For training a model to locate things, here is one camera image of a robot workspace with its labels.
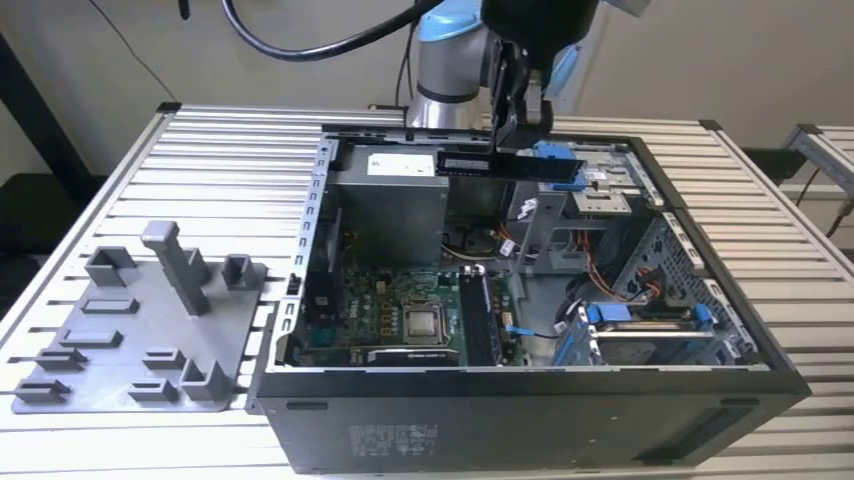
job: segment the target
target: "electrical cable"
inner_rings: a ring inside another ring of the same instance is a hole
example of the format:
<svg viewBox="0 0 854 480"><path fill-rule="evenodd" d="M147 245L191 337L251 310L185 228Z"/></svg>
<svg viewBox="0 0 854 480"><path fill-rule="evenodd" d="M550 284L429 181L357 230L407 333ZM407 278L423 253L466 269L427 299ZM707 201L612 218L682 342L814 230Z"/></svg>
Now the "electrical cable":
<svg viewBox="0 0 854 480"><path fill-rule="evenodd" d="M451 255L452 257L456 257L460 260L466 260L467 262L484 262L484 261L488 261L488 260L495 260L498 258L498 257L475 257L475 256L471 256L471 255L466 255L464 253L460 253L460 252L455 251L445 244L441 244L441 250L444 250L444 252L448 255Z"/></svg>
<svg viewBox="0 0 854 480"><path fill-rule="evenodd" d="M143 59L139 58L139 55L136 54L136 51L133 51L133 47L131 46L131 43L128 42L128 39L124 38L124 35L121 34L121 31L119 30L119 27L116 27L116 24L112 23L112 20L109 19L109 16L107 15L107 12L104 12L104 9L101 9L100 5L95 2L95 0L88 0L88 2L92 5L92 7L95 7L95 10L97 10L97 13L100 13L101 17L104 17L104 20L109 24L109 27L112 28L113 32L116 32L116 35L119 35L119 39L121 40L121 43L124 43L124 46L127 47L128 51L131 52L131 56L133 56L133 58L136 59L139 64L143 66L143 68L148 71L148 73L153 77L155 81L160 84L160 86L163 87L163 90L165 90L165 93L169 96L169 98L172 99L172 101L177 102L177 97L172 93L172 90L169 90L169 87L165 86L165 83L163 83L163 80L160 80L160 77L153 72L153 70L151 69L148 64L145 64Z"/></svg>
<svg viewBox="0 0 854 480"><path fill-rule="evenodd" d="M588 232L586 230L582 231L580 234L579 234L579 237L580 237L580 241L582 241L582 248L584 250L584 253L587 254L587 274L590 275L590 280L592 280L594 285L602 291L602 293L604 293L606 295L619 299L623 302L627 301L626 298L622 295L619 295L611 289L611 287L608 286L607 282L602 278L602 275L599 275L599 270L596 269L596 263L594 261L592 255L590 253Z"/></svg>
<svg viewBox="0 0 854 480"><path fill-rule="evenodd" d="M815 180L815 177L818 176L818 172L819 171L820 171L820 169L818 167L815 167L815 171L812 172L812 175L810 175L810 179L803 184L803 190L800 190L800 195L798 195L798 200L795 200L795 207L800 206L800 201L803 200L803 196L806 195L806 191L810 189L810 185L812 185L812 180Z"/></svg>
<svg viewBox="0 0 854 480"><path fill-rule="evenodd" d="M524 337L544 338L547 340L556 340L558 338L560 338L560 335L546 335L543 333L536 333L528 328L519 328L512 325L507 325L504 329L507 330L507 333L515 333L516 335L522 335Z"/></svg>
<svg viewBox="0 0 854 480"><path fill-rule="evenodd" d="M400 59L400 69L397 70L397 83L395 84L395 107L400 106L400 85L403 84L403 69L405 68L407 81L409 84L409 100L415 98L412 92L412 38L415 36L415 29L417 28L417 21L409 24L409 36L405 40L405 47L403 50L403 58Z"/></svg>
<svg viewBox="0 0 854 480"><path fill-rule="evenodd" d="M264 41L257 38L252 32L249 32L243 24L243 21L237 16L232 0L223 0L223 10L225 11L225 17L228 18L228 23L231 23L235 32L237 32L243 41L245 41L255 50L268 57L284 60L285 62L312 62L315 60L336 57L337 55L351 52L352 50L376 42L421 18L421 15L432 10L440 3L441 0L423 0L407 8L395 17L368 28L365 31L356 33L335 43L329 43L320 47L307 48L304 50L285 50L264 43Z"/></svg>
<svg viewBox="0 0 854 480"><path fill-rule="evenodd" d="M832 221L832 225L830 225L830 230L827 230L827 234L824 235L827 238L832 237L832 234L836 233L839 229L839 225L842 224L842 219L844 215L836 215L835 220Z"/></svg>

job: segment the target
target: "blue clip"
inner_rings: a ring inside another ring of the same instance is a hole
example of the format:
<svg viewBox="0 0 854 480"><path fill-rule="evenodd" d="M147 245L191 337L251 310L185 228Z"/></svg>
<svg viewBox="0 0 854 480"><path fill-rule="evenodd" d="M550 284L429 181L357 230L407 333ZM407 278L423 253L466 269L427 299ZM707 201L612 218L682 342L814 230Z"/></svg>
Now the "blue clip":
<svg viewBox="0 0 854 480"><path fill-rule="evenodd" d="M603 322L631 322L631 312L624 303L598 303Z"/></svg>
<svg viewBox="0 0 854 480"><path fill-rule="evenodd" d="M602 320L602 314L599 313L599 306L598 305L588 305L587 306L587 321L592 325L592 324L598 323L599 320Z"/></svg>
<svg viewBox="0 0 854 480"><path fill-rule="evenodd" d="M540 158L552 158L555 160L578 160L575 152L566 144L540 141L534 145L534 153ZM582 192L587 188L587 177L582 169L575 174L572 183L552 183L551 189L560 192Z"/></svg>
<svg viewBox="0 0 854 480"><path fill-rule="evenodd" d="M700 329L711 328L714 317L711 316L708 307L702 303L694 305L694 318L696 319Z"/></svg>

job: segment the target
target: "metal rail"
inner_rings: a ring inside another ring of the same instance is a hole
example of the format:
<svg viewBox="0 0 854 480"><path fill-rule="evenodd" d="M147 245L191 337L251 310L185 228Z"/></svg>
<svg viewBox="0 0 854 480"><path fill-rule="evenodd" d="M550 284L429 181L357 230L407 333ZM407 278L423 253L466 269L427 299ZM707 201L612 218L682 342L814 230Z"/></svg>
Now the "metal rail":
<svg viewBox="0 0 854 480"><path fill-rule="evenodd" d="M123 245L144 258L148 251L133 235L153 218L177 220L181 244L199 247L205 257L243 251L259 258L271 267L263 298L281 298L320 125L399 122L396 112L195 106L157 115L0 323L0 338L8 333L0 348L0 472L207 479L228 467L232 476L292 478L265 418L241 410L260 332L249 335L233 409L221 413L13 415L12 397L2 392L28 375L29 360L65 320L68 302L88 281L87 255L99 245ZM466 478L851 478L851 265L720 132L696 122L592 118L558 119L555 129L644 139L814 396L695 470L474 473ZM271 309L260 307L255 326Z"/></svg>

